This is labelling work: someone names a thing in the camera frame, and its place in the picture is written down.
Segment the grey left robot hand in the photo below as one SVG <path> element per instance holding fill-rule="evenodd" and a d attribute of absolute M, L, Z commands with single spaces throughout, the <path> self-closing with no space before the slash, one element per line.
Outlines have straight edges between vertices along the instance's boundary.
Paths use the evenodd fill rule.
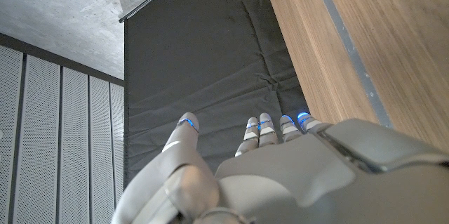
<path fill-rule="evenodd" d="M 113 223 L 447 223 L 448 154 L 377 124 L 300 113 L 248 120 L 211 171 L 184 114 L 129 182 Z"/>

